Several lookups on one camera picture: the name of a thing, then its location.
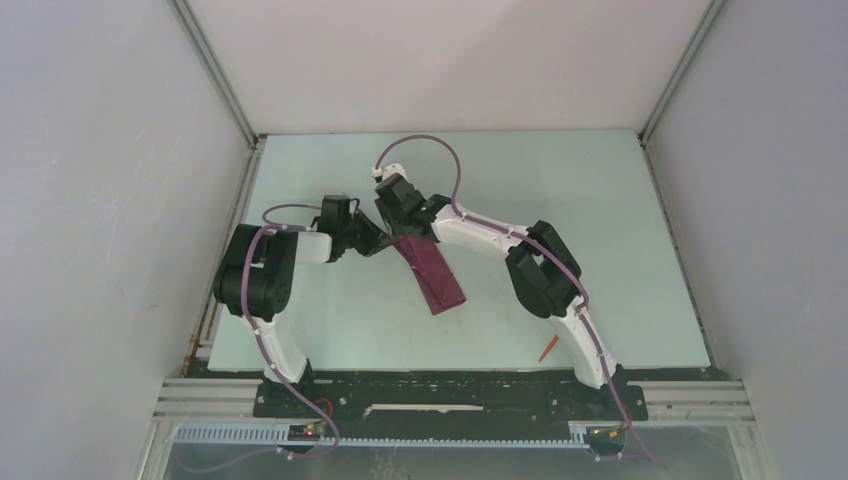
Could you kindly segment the orange plastic knife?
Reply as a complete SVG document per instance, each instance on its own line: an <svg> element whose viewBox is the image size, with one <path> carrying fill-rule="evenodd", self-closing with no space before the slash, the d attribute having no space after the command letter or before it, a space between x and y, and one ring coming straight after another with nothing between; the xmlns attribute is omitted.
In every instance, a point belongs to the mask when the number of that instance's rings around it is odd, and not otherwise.
<svg viewBox="0 0 848 480"><path fill-rule="evenodd" d="M558 336L558 335L554 335L554 336L552 337L552 339L548 342L548 344L546 345L546 347L544 348L544 350L542 351L541 355L539 356L539 358L538 358L538 362L539 362L539 363L542 363L542 362L544 362L544 361L545 361L545 359L547 358L547 356L548 356L548 355L551 353L551 351L552 351L552 350L556 347L556 345L558 344L558 342L559 342L559 336Z"/></svg>

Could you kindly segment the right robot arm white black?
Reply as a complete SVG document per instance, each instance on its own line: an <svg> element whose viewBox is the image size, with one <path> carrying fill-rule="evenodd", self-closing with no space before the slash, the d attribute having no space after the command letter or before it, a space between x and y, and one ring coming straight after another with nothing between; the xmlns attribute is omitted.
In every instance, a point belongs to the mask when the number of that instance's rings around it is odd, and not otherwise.
<svg viewBox="0 0 848 480"><path fill-rule="evenodd" d="M389 232L468 248L505 263L515 296L530 314L550 321L565 341L585 411L606 418L622 403L611 382L616 360L588 311L574 256L547 222L515 226L481 217L443 195L426 199L402 172L373 173L375 203Z"/></svg>

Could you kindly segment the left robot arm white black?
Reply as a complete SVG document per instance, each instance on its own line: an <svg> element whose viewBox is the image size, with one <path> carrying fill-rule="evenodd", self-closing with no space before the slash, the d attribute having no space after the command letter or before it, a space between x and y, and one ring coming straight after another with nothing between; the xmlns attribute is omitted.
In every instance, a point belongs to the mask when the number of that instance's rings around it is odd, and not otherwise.
<svg viewBox="0 0 848 480"><path fill-rule="evenodd" d="M373 256L393 244L390 235L346 195L327 195L318 206L268 208L261 225L235 227L213 280L213 296L242 319L265 362L265 376L283 383L278 404L304 416L316 403L315 388L301 380L309 360L283 319L299 264L328 264L354 250Z"/></svg>

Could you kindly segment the magenta cloth napkin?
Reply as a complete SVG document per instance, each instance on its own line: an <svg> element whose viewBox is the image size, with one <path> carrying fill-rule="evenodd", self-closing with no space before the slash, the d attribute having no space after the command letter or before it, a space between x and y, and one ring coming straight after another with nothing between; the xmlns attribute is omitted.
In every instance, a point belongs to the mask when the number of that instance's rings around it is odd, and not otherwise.
<svg viewBox="0 0 848 480"><path fill-rule="evenodd" d="M403 236L395 249L409 265L432 315L466 302L459 282L435 242Z"/></svg>

